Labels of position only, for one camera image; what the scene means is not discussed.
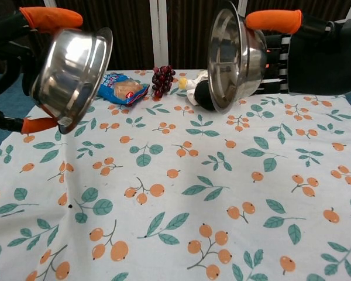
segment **tablecloth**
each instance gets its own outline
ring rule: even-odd
[[[119,71],[150,83],[152,71]],[[351,106],[177,88],[0,147],[0,280],[350,280]],[[32,118],[45,116],[39,108]]]

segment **table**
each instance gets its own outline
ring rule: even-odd
[[[63,279],[350,280],[351,106],[256,95],[221,115],[173,83],[132,107],[98,99],[68,135],[12,133],[0,280]]]

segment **blue snack wrapper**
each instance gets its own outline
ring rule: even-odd
[[[119,73],[104,75],[98,95],[114,104],[132,104],[148,93],[148,84],[137,81]]]

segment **stainless steel bowl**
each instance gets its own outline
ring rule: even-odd
[[[96,34],[64,29],[54,37],[30,96],[57,120],[61,133],[75,128],[96,96],[112,41],[109,28]]]
[[[265,66],[264,34],[248,29],[233,3],[221,3],[208,50],[209,91],[216,110],[226,113],[236,100],[252,95],[264,77]]]

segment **dark red grapes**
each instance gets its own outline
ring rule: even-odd
[[[171,82],[176,72],[172,66],[161,66],[160,68],[153,68],[152,89],[155,97],[161,98],[165,92],[170,91]]]

